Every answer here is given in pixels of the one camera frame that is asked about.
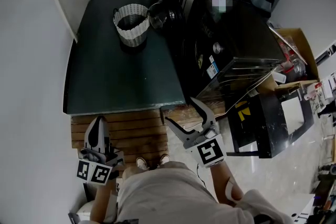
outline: white tiled floor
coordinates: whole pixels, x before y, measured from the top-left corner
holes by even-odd
[[[258,189],[270,202],[293,193],[310,193],[319,165],[323,137],[332,130],[330,118],[315,118],[315,124],[294,144],[272,159],[258,157],[227,157],[236,181],[243,191]],[[227,151],[233,151],[230,128],[226,119],[219,123]],[[185,152],[181,141],[167,128],[168,146],[172,161],[185,163],[196,172],[197,163]],[[256,144],[245,150],[256,150]],[[199,175],[214,195],[209,169],[199,168]]]

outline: person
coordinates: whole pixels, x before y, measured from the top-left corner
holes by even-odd
[[[292,223],[256,190],[243,193],[223,161],[210,168],[217,200],[187,166],[162,156],[158,168],[149,170],[139,157],[135,167],[122,174],[114,223]],[[103,223],[116,181],[98,189],[90,224]]]

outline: leg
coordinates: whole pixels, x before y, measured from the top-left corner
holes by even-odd
[[[188,169],[188,167],[184,163],[170,161],[169,155],[167,155],[167,154],[164,154],[161,157],[160,162],[159,162],[157,168],[182,168],[182,169]]]
[[[136,166],[128,167],[122,174],[122,179],[126,180],[132,175],[140,174],[149,170],[147,162],[142,157],[138,157],[135,161]]]
[[[122,173],[122,180],[126,180],[132,175],[140,174],[145,172],[145,170],[142,170],[136,166],[128,167],[125,169],[125,171]]]

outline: shoe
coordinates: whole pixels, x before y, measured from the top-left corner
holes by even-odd
[[[142,169],[142,170],[144,170],[144,171],[149,170],[149,167],[148,167],[148,165],[147,165],[147,162],[145,161],[144,158],[142,158],[142,157],[138,157],[138,158],[136,159],[135,163],[136,163],[136,165],[137,165],[138,168],[140,168],[140,169]]]
[[[162,155],[162,157],[161,157],[161,159],[160,159],[160,162],[159,162],[158,166],[163,165],[163,164],[169,162],[169,160],[170,160],[170,159],[169,159],[169,155],[168,155],[168,154],[164,154],[164,155]]]

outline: black wire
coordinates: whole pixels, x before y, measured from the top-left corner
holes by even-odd
[[[205,186],[205,182],[204,182],[203,180],[201,180],[201,178],[199,177],[199,174],[198,174],[198,166],[199,166],[199,164],[197,164],[197,169],[196,169],[197,176],[198,176],[198,178],[200,179],[200,181],[203,182],[204,187],[206,188],[206,186]]]

